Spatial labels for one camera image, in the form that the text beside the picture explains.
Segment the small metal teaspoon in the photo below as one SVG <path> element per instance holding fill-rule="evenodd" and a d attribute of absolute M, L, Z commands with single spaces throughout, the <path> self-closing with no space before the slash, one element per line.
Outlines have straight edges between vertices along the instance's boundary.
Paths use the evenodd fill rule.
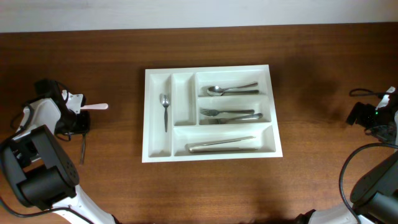
<path fill-rule="evenodd" d="M 164 107 L 164 129 L 165 132 L 168 131 L 169 114 L 168 107 L 170 106 L 170 100 L 166 94 L 160 95 L 160 103 Z"/>
<path fill-rule="evenodd" d="M 82 166 L 85 162 L 85 150 L 86 149 L 86 134 L 82 134 L 82 145 L 80 155 L 80 165 Z"/>

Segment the pink plastic knife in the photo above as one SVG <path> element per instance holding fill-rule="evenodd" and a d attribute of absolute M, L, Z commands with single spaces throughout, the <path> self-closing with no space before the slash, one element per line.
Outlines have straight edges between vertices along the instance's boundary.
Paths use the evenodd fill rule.
<path fill-rule="evenodd" d="M 107 103 L 99 103 L 99 104 L 93 104 L 93 105 L 85 105 L 82 106 L 80 109 L 81 110 L 106 110 L 109 108 L 109 105 Z"/>

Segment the metal fork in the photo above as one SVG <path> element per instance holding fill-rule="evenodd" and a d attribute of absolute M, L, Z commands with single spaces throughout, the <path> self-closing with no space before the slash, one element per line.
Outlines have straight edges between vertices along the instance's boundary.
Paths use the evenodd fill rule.
<path fill-rule="evenodd" d="M 231 113 L 231 114 L 254 114 L 254 110 L 209 110 L 205 108 L 200 108 L 199 112 L 205 116 L 218 116 L 223 113 Z"/>
<path fill-rule="evenodd" d="M 262 113 L 250 114 L 245 116 L 238 116 L 233 118 L 218 118 L 218 119 L 209 119 L 209 124 L 228 124 L 235 121 L 252 121 L 261 119 L 263 117 Z"/>

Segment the metal tablespoon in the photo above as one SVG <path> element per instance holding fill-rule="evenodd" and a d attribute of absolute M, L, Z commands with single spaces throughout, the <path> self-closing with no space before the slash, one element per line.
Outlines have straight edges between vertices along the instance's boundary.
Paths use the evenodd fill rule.
<path fill-rule="evenodd" d="M 221 95 L 251 95 L 251 94 L 259 94 L 259 90 L 225 91 Z"/>
<path fill-rule="evenodd" d="M 207 89 L 207 93 L 210 96 L 222 96 L 221 94 L 225 91 L 245 91 L 243 88 L 250 88 L 250 87 L 255 87 L 258 86 L 258 82 L 252 82 L 247 85 L 243 86 L 234 86 L 234 87 L 229 87 L 229 88 L 221 88 L 220 86 L 211 86 Z"/>

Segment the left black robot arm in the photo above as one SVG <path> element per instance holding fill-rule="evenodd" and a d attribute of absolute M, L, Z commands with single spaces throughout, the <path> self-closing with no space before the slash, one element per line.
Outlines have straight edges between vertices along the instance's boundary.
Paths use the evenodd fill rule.
<path fill-rule="evenodd" d="M 69 223 L 118 223 L 99 208 L 80 185 L 80 178 L 60 141 L 90 131 L 91 109 L 105 110 L 107 104 L 87 105 L 82 94 L 72 94 L 56 80 L 34 84 L 37 96 L 26 101 L 16 132 L 1 143 L 1 171 L 18 201 L 37 207 L 37 217 L 55 213 Z"/>

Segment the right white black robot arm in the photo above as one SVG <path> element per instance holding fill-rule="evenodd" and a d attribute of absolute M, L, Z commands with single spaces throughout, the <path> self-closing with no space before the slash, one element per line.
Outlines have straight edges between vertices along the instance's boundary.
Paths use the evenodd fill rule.
<path fill-rule="evenodd" d="M 357 102 L 346 119 L 349 125 L 358 124 L 364 133 L 378 140 L 355 149 L 341 168 L 338 188 L 342 204 L 328 210 L 311 210 L 298 215 L 294 223 L 397 223 L 397 88 L 373 92 L 353 89 L 349 96 L 376 96 L 377 106 Z M 349 162 L 359 152 L 373 147 L 386 147 L 394 153 L 364 174 L 346 198 L 343 179 Z"/>

